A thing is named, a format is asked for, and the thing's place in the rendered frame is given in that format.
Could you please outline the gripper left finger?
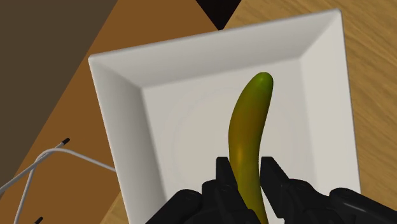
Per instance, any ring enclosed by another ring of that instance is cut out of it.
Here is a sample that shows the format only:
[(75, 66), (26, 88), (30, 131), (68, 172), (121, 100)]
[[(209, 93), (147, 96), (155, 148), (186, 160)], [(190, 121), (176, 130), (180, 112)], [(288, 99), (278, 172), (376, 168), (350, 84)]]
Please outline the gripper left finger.
[(247, 208), (226, 157), (216, 159), (216, 178), (202, 191), (176, 192), (145, 224), (261, 224)]

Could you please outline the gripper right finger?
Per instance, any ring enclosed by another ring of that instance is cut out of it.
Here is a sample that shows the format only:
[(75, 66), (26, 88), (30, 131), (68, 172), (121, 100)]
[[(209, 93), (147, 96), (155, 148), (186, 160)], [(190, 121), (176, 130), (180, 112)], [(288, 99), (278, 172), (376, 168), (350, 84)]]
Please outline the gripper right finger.
[(261, 158), (260, 184), (284, 224), (397, 224), (397, 211), (348, 188), (323, 195), (288, 178), (273, 157)]

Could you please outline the green yellow banana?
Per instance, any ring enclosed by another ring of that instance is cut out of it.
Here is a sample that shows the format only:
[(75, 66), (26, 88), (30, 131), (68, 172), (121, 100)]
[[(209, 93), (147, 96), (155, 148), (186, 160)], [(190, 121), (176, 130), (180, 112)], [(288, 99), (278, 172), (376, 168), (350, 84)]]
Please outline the green yellow banana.
[(238, 191), (261, 224), (268, 224), (268, 218), (261, 194), (259, 154), (273, 86), (269, 73), (256, 74), (241, 92), (228, 129), (229, 161)]

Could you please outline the white square plate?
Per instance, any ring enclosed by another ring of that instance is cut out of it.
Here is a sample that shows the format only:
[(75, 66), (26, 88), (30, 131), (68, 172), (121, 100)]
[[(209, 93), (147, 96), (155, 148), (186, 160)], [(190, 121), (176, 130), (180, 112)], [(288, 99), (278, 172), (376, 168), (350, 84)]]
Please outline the white square plate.
[(130, 224), (200, 191), (228, 155), (233, 108), (274, 79), (260, 155), (328, 194), (361, 190), (340, 10), (93, 54), (88, 59)]

